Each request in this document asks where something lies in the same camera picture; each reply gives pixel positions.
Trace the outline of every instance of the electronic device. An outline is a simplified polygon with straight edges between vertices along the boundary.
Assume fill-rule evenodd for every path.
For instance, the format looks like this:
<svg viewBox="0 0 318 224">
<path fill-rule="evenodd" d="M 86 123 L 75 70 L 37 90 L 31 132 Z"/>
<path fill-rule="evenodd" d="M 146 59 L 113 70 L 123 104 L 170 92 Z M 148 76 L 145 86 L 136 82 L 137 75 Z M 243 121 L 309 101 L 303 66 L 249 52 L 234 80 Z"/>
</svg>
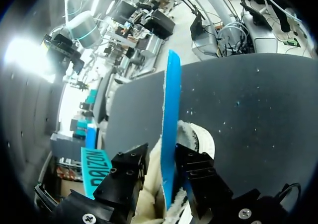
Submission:
<svg viewBox="0 0 318 224">
<path fill-rule="evenodd" d="M 259 13 L 257 10 L 247 6 L 244 3 L 240 3 L 241 6 L 243 6 L 243 8 L 248 11 L 250 13 L 250 15 L 253 17 L 253 23 L 256 26 L 261 26 L 265 29 L 268 29 L 269 31 L 272 31 L 273 28 L 269 25 L 269 23 L 267 22 L 267 20 L 265 19 L 265 17 Z"/>
<path fill-rule="evenodd" d="M 203 33 L 195 36 L 192 42 L 192 52 L 201 60 L 217 58 L 218 41 L 213 34 L 214 27 L 202 25 Z"/>
<path fill-rule="evenodd" d="M 116 9 L 113 11 L 112 19 L 124 25 L 132 16 L 132 14 L 136 11 L 136 9 L 136 7 L 122 0 L 116 7 Z"/>
<path fill-rule="evenodd" d="M 285 184 L 275 196 L 260 196 L 257 189 L 233 198 L 233 192 L 214 168 L 214 160 L 207 153 L 199 153 L 176 144 L 175 183 L 186 191 L 192 216 L 202 224 L 269 224 L 282 223 L 287 211 L 282 200 L 298 183 Z M 130 224 L 147 174 L 148 145 L 138 146 L 126 153 L 119 152 L 112 159 L 109 175 L 100 179 L 93 193 L 94 200 L 76 191 L 57 204 L 42 184 L 35 187 L 53 224 L 110 223 Z"/>
<path fill-rule="evenodd" d="M 196 40 L 199 35 L 204 33 L 202 26 L 202 14 L 200 12 L 196 14 L 195 19 L 190 26 L 190 31 L 192 40 Z"/>
<path fill-rule="evenodd" d="M 271 30 L 255 25 L 253 16 L 249 13 L 242 20 L 249 31 L 255 53 L 277 53 L 278 41 Z"/>
<path fill-rule="evenodd" d="M 144 27 L 160 39 L 166 39 L 173 34 L 175 23 L 159 10 L 155 10 Z"/>
<path fill-rule="evenodd" d="M 73 63 L 74 72 L 80 74 L 84 67 L 84 61 L 80 59 L 80 52 L 72 48 L 73 42 L 70 39 L 62 34 L 58 34 L 55 38 L 46 34 L 43 43 L 48 48 L 47 56 L 57 64 L 56 67 L 62 74 L 65 74 L 69 62 Z"/>
</svg>

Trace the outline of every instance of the white cable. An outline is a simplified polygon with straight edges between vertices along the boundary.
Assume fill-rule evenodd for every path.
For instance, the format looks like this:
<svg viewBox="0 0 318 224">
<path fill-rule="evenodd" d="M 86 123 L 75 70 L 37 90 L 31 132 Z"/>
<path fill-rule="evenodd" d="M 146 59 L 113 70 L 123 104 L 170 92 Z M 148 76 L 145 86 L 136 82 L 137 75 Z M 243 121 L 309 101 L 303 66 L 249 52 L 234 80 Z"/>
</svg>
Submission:
<svg viewBox="0 0 318 224">
<path fill-rule="evenodd" d="M 248 29 L 246 28 L 246 26 L 243 25 L 241 22 L 234 21 L 234 22 L 232 22 L 232 23 L 227 24 L 226 26 L 231 26 L 231 25 L 239 25 L 239 26 L 242 26 L 244 29 L 247 30 L 247 36 L 249 35 L 249 30 L 248 30 Z"/>
<path fill-rule="evenodd" d="M 224 32 L 224 30 L 226 30 L 226 29 L 237 29 L 237 30 L 239 30 L 239 31 L 242 32 L 242 34 L 244 35 L 244 42 L 242 43 L 242 45 L 245 45 L 245 44 L 247 43 L 247 34 L 245 33 L 245 31 L 242 30 L 242 29 L 239 28 L 239 27 L 232 26 L 232 25 L 226 25 L 226 26 L 224 26 L 224 27 L 219 31 L 219 33 L 218 33 L 218 38 L 219 38 L 219 39 L 222 39 L 222 38 L 221 38 L 221 34 L 222 34 L 222 33 Z M 233 48 L 233 47 L 231 46 L 231 47 L 229 47 L 227 50 L 228 50 L 228 51 L 233 50 L 234 52 L 236 52 L 238 49 L 236 49 L 236 47 Z"/>
<path fill-rule="evenodd" d="M 302 23 L 302 21 L 294 16 L 292 16 L 290 13 L 286 12 L 282 7 L 280 7 L 278 4 L 276 4 L 273 0 L 269 0 L 270 2 L 272 2 L 277 8 L 279 8 L 282 12 L 284 12 L 288 17 L 293 18 L 294 20 L 296 20 L 297 22 Z"/>
<path fill-rule="evenodd" d="M 208 16 L 208 13 L 206 12 L 206 10 L 204 9 L 204 7 L 202 6 L 202 4 L 200 3 L 199 0 L 195 0 L 195 1 L 198 3 L 198 5 L 199 5 L 199 6 L 201 7 L 201 9 L 203 10 L 205 16 L 207 17 L 208 21 L 210 22 L 210 26 L 212 26 L 212 28 L 213 28 L 212 30 L 213 30 L 214 35 L 215 35 L 215 37 L 217 38 L 217 37 L 218 37 L 218 34 L 217 34 L 216 30 L 215 30 L 215 27 L 214 27 L 212 21 L 210 20 L 210 18 L 209 18 L 209 16 Z"/>
</svg>

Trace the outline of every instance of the white fluffy fabric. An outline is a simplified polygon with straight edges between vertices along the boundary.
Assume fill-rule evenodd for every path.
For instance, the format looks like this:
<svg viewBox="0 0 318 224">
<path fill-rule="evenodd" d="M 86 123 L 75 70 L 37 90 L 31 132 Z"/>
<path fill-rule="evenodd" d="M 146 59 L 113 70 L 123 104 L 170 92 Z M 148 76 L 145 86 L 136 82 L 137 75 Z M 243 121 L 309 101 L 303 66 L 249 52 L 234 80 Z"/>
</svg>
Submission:
<svg viewBox="0 0 318 224">
<path fill-rule="evenodd" d="M 191 149 L 196 148 L 196 139 L 190 124 L 178 122 L 177 142 Z M 136 214 L 133 224 L 174 224 L 185 208 L 186 192 L 181 188 L 175 196 L 174 202 L 165 211 L 162 192 L 162 175 L 160 170 L 161 138 L 150 153 L 149 167 L 145 176 L 144 188 L 139 193 Z"/>
</svg>

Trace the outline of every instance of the dark gray panel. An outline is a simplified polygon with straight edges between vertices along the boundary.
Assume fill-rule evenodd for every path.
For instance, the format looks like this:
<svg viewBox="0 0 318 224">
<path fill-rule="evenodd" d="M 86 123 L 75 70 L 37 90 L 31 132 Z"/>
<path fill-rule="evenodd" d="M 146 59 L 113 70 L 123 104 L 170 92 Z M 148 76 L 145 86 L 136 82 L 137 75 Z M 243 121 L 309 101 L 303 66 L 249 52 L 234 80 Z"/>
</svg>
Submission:
<svg viewBox="0 0 318 224">
<path fill-rule="evenodd" d="M 274 195 L 293 182 L 306 187 L 318 157 L 317 65 L 300 56 L 249 54 L 182 67 L 179 119 L 212 134 L 215 167 L 235 195 L 252 188 Z M 105 140 L 110 158 L 158 140 L 163 76 L 117 90 Z"/>
<path fill-rule="evenodd" d="M 57 130 L 57 123 L 59 119 L 59 110 L 61 106 L 61 99 L 64 93 L 65 84 L 62 82 L 56 82 L 52 85 L 49 94 L 49 103 L 46 114 L 46 127 L 45 134 L 51 135 Z"/>
<path fill-rule="evenodd" d="M 22 144 L 23 126 L 21 123 L 23 100 L 26 83 L 26 73 L 19 67 L 11 65 L 11 73 L 5 73 L 5 76 L 11 78 L 5 85 L 7 94 L 5 97 L 5 125 L 9 128 L 8 137 L 10 140 L 10 150 L 14 153 L 14 164 L 16 168 L 23 169 L 25 155 Z"/>
<path fill-rule="evenodd" d="M 41 81 L 39 95 L 36 103 L 34 120 L 35 143 L 39 143 L 40 137 L 45 133 L 46 115 L 49 106 L 49 97 L 52 85 L 45 80 Z"/>
<path fill-rule="evenodd" d="M 23 126 L 23 148 L 24 151 L 32 149 L 35 143 L 34 119 L 36 102 L 40 89 L 40 79 L 37 75 L 29 74 L 25 84 L 23 112 L 22 112 L 22 126 Z"/>
</svg>

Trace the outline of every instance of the teal component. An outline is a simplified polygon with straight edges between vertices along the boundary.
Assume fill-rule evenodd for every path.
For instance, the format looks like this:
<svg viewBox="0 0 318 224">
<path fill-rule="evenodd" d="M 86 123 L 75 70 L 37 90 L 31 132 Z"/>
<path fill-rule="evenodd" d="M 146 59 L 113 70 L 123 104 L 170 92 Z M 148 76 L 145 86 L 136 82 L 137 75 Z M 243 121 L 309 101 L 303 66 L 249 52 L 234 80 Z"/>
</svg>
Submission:
<svg viewBox="0 0 318 224">
<path fill-rule="evenodd" d="M 87 96 L 85 103 L 94 104 L 97 96 L 97 90 L 92 89 L 89 91 L 89 95 Z"/>
<path fill-rule="evenodd" d="M 101 149 L 81 148 L 81 169 L 85 195 L 94 199 L 93 193 L 112 168 L 106 152 Z"/>
</svg>

